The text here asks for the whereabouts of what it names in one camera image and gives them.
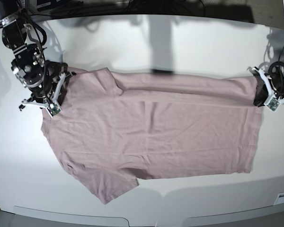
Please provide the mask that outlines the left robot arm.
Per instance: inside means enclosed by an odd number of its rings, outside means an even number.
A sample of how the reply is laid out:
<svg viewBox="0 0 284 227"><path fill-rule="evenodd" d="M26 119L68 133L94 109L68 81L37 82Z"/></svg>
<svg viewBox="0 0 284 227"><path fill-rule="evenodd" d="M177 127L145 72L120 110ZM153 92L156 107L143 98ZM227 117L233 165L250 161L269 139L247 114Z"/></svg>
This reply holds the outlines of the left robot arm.
<svg viewBox="0 0 284 227"><path fill-rule="evenodd" d="M257 79L254 106L266 106L269 110L275 112L279 106L284 104L284 44L281 54L278 56L277 61L269 66L268 72L257 67L252 70L255 72L254 76Z"/></svg>

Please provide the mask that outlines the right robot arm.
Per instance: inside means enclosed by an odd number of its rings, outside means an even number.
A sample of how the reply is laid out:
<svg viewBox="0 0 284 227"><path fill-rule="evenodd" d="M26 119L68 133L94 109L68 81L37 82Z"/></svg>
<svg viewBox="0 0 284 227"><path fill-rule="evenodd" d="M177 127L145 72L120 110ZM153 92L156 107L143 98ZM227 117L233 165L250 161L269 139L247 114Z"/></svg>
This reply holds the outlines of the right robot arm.
<svg viewBox="0 0 284 227"><path fill-rule="evenodd" d="M18 0L0 0L0 26L2 41L15 56L11 63L13 74L31 92L19 109L32 105L45 109L50 116L57 115L67 93L66 81L75 73L64 62L46 60L46 32Z"/></svg>

